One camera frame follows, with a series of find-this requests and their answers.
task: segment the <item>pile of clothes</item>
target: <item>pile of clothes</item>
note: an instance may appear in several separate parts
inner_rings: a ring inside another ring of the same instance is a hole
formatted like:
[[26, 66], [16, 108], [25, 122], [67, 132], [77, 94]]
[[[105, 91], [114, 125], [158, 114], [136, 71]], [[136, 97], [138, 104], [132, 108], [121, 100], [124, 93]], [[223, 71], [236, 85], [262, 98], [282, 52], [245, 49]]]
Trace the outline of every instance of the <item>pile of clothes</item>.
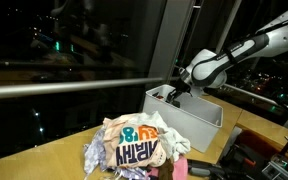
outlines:
[[182, 180], [187, 176], [190, 141], [168, 127], [158, 112], [105, 118], [90, 144], [84, 145], [85, 179], [97, 165], [115, 179]]

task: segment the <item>white robotic arm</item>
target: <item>white robotic arm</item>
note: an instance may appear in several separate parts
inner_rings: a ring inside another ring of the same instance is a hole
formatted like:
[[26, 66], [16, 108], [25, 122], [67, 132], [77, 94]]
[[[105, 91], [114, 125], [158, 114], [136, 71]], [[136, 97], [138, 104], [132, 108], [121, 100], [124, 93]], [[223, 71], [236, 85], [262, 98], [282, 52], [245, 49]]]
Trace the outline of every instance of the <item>white robotic arm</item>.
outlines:
[[194, 94], [204, 87], [218, 88], [226, 82], [225, 70], [253, 57], [273, 57], [288, 51], [288, 11], [257, 31], [230, 45], [219, 54], [202, 50], [190, 65], [180, 71], [175, 90], [169, 94], [172, 101], [183, 92]]

